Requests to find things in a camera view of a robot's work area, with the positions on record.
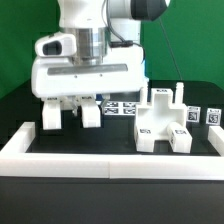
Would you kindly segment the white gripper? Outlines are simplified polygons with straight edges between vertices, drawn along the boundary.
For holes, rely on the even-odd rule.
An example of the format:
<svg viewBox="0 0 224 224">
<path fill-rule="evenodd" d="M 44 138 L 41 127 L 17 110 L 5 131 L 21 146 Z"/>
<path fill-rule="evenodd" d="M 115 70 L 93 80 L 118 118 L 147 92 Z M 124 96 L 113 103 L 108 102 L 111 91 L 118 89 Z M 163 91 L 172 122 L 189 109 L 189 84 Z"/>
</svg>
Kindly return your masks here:
<svg viewBox="0 0 224 224">
<path fill-rule="evenodd" d="M 31 88 L 37 98 L 68 98 L 75 117 L 79 102 L 75 96 L 102 94 L 101 108 L 109 93 L 137 92 L 146 81 L 144 53 L 139 46 L 109 48 L 99 65 L 77 65 L 72 57 L 78 52 L 76 38 L 61 32 L 35 43 Z"/>
</svg>

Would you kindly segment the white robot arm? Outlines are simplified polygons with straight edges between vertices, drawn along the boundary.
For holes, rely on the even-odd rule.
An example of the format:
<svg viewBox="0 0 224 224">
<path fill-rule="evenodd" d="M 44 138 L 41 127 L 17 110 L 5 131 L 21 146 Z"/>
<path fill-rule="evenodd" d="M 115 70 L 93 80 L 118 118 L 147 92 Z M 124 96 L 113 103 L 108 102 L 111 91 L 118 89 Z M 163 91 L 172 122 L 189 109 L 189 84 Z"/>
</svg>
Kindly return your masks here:
<svg viewBox="0 0 224 224">
<path fill-rule="evenodd" d="M 143 21 L 170 0 L 57 0 L 59 31 L 35 43 L 33 94 L 42 99 L 138 92 L 145 82 Z"/>
</svg>

